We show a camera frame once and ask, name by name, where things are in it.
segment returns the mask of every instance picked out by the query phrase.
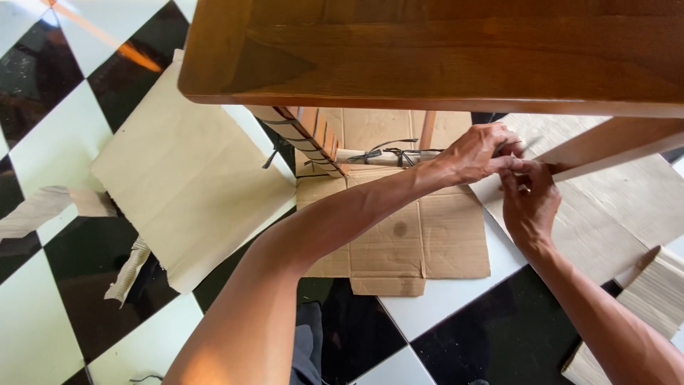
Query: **checkered floor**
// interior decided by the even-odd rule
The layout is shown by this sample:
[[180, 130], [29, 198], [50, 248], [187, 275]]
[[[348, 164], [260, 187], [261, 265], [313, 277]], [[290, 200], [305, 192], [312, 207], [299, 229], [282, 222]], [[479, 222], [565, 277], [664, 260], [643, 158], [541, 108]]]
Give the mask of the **checkered floor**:
[[[183, 46], [195, 2], [0, 1], [1, 216], [41, 186], [103, 189], [88, 165]], [[684, 162], [676, 167], [684, 172]], [[485, 217], [491, 277], [428, 280], [417, 298], [360, 297], [345, 279], [302, 279], [298, 302], [322, 304], [328, 384], [568, 383], [559, 367], [578, 335]], [[69, 207], [0, 242], [0, 384], [89, 384], [86, 364], [97, 385], [166, 373], [249, 243], [191, 295], [170, 289], [151, 258], [119, 309], [103, 295], [136, 236], [124, 217], [86, 219]], [[671, 247], [684, 255], [684, 238]]]

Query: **corrugated cardboard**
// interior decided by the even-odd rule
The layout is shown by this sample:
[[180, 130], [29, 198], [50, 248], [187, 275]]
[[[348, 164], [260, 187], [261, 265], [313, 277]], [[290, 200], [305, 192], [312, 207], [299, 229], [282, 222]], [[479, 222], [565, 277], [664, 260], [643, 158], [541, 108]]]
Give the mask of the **corrugated cardboard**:
[[91, 167], [167, 270], [169, 285], [189, 293], [292, 207], [295, 186], [281, 158], [261, 168], [271, 149], [257, 147], [220, 105], [180, 94], [180, 67], [164, 71]]
[[[646, 257], [652, 262], [618, 295], [618, 302], [670, 340], [684, 323], [684, 260], [664, 247], [649, 254]], [[585, 343], [562, 373], [576, 385], [610, 385]]]
[[[390, 140], [420, 136], [425, 116], [424, 111], [400, 110], [326, 109], [325, 113], [346, 148], [365, 151]], [[470, 126], [467, 112], [438, 112], [433, 147], [448, 147]], [[388, 145], [403, 149], [414, 146], [410, 142]], [[395, 167], [353, 167], [345, 179], [300, 177], [298, 209], [345, 188], [402, 171]], [[300, 161], [297, 170], [298, 176], [317, 172], [300, 168]], [[468, 186], [445, 188], [409, 203], [317, 261], [306, 273], [309, 277], [350, 277], [357, 295], [405, 296], [422, 295], [426, 278], [489, 275], [482, 206]]]
[[[527, 157], [544, 153], [605, 121], [601, 116], [509, 114], [503, 122], [523, 140], [542, 140]], [[505, 231], [498, 175], [471, 184]], [[648, 250], [684, 233], [684, 179], [660, 156], [557, 184], [563, 203], [553, 225], [558, 249], [598, 284], [633, 266]]]

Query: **hand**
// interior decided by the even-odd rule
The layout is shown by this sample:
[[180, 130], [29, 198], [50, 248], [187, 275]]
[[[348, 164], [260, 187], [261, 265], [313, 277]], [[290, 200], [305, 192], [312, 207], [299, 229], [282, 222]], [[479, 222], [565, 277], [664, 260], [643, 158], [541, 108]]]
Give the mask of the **hand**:
[[518, 169], [499, 171], [503, 187], [503, 221], [516, 246], [524, 252], [552, 245], [551, 228], [561, 196], [546, 164], [522, 161]]
[[[501, 156], [492, 159], [494, 151], [502, 143], [507, 144], [501, 149]], [[434, 161], [446, 170], [448, 184], [456, 185], [477, 182], [500, 170], [516, 171], [523, 164], [519, 159], [522, 157], [520, 138], [508, 131], [505, 124], [496, 122], [470, 127]]]

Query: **table top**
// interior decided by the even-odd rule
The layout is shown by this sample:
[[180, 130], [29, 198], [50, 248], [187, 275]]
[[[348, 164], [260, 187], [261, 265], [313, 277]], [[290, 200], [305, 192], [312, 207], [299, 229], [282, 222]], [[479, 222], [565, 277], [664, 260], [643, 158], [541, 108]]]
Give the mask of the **table top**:
[[200, 0], [200, 103], [684, 117], [684, 3]]

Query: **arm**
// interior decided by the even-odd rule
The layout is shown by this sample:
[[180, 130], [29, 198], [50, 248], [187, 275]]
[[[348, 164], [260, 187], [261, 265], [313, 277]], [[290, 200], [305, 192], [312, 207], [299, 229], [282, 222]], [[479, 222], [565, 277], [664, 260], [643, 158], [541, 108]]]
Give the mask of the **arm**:
[[[545, 164], [500, 171], [503, 219], [516, 246], [615, 385], [684, 384], [684, 356], [561, 255], [551, 240], [561, 197]], [[518, 190], [519, 185], [527, 189]]]
[[[164, 384], [287, 384], [296, 289], [311, 265], [406, 204], [522, 161], [491, 159], [515, 142], [505, 125], [473, 126], [437, 158], [321, 199], [261, 234], [171, 365]], [[519, 155], [509, 145], [502, 152]], [[315, 227], [305, 224], [317, 222]]]

